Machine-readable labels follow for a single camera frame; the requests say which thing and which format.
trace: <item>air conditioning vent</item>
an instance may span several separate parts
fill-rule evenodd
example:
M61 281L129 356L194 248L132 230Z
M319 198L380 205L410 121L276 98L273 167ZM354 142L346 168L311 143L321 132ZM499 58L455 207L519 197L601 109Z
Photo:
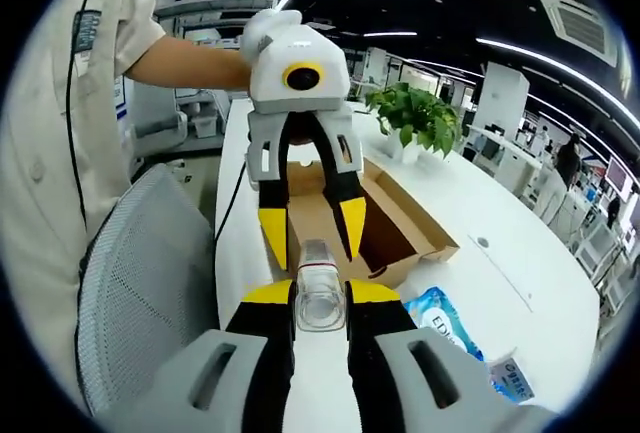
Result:
M560 8L558 11L567 36L590 46L603 55L607 52L602 26L569 9Z
M574 0L540 0L558 38L572 43L615 67L618 48L600 14Z

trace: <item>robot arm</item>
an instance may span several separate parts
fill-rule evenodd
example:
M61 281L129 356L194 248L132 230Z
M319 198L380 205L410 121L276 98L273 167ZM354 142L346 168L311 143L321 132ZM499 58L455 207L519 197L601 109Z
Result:
M259 190L260 223L282 269L288 266L287 153L296 134L315 143L325 172L324 196L350 259L358 255L366 209L358 178L361 145L344 101L344 52L301 20L297 11L261 11L247 23L241 44L252 66L255 107L248 117L247 170ZM268 165L262 162L264 150Z
M160 368L141 398L98 421L111 433L280 433L294 371L296 294L291 280L255 290L228 331L203 334ZM433 329L416 329L394 291L351 281L346 297L362 433L534 433L554 418L506 399L481 362Z

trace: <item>open cardboard box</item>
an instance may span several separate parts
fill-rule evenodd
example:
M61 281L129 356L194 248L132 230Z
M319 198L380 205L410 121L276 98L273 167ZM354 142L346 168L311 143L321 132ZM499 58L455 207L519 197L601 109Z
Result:
M333 212L322 195L320 162L303 166L290 162L289 270L295 276L300 245L323 239L336 259L341 279L369 280L395 288L420 258L446 261L457 243L398 183L368 160L361 185L367 202L360 255L352 262L340 241Z

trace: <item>green leaves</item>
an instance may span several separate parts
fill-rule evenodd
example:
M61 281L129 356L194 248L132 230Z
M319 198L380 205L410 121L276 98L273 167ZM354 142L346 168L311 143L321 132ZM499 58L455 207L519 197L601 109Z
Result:
M430 131L418 132L418 144L422 145L425 150L429 150L433 146L434 135Z
M413 126L404 125L400 130L400 143L402 143L402 147L404 148L413 139Z
M446 157L460 136L460 121L451 106L428 91L413 88L408 83L397 83L384 90L370 92L365 100L369 111L378 108L382 134L389 134L386 125L400 130L403 147L411 142L413 133L416 133L418 144L425 150L442 150Z

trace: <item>clear plastic cup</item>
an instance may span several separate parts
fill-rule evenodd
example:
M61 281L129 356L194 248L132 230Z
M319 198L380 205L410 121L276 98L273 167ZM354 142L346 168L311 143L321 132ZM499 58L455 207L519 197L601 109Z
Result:
M345 299L335 260L322 240L302 245L298 266L296 322L304 331L334 331L344 327Z

